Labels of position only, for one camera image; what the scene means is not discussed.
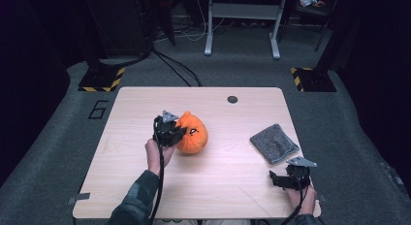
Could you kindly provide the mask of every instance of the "black base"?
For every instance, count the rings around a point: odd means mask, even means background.
[[[336,92],[327,73],[318,73],[311,68],[292,68],[297,89],[304,92]]]
[[[89,68],[79,83],[79,91],[114,91],[124,72],[122,67],[101,65]]]

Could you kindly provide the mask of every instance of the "gray towel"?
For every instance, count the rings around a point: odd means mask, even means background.
[[[274,124],[250,138],[271,164],[281,162],[287,155],[300,150],[284,133],[279,124]]]

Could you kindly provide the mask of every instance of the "wooden table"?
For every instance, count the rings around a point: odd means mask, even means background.
[[[228,102],[229,96],[237,102]],[[163,110],[196,115],[207,128],[208,143],[198,154],[174,153],[156,218],[279,218],[292,212],[287,194],[269,177],[269,170],[286,176],[287,163],[270,165],[250,142],[278,123],[300,146],[279,88],[123,87],[80,191],[90,197],[77,201],[74,218],[111,216],[147,168],[144,144]],[[320,213],[317,203],[314,215]]]

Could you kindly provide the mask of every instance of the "yellow and black hazard tape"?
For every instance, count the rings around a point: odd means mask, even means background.
[[[296,84],[297,90],[304,91],[297,70],[312,71],[312,68],[291,68],[291,74],[293,74],[294,83]]]
[[[115,89],[120,84],[121,77],[124,73],[124,68],[118,70],[117,75],[115,76],[114,81],[111,86],[107,87],[95,87],[95,86],[79,86],[79,91],[88,91],[88,92],[98,92],[98,91],[115,91]]]

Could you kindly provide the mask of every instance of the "orange stuffed toy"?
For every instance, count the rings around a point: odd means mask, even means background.
[[[200,152],[208,141],[208,132],[203,122],[190,112],[185,112],[184,115],[177,121],[175,126],[187,128],[185,135],[179,142],[177,149],[187,154]]]

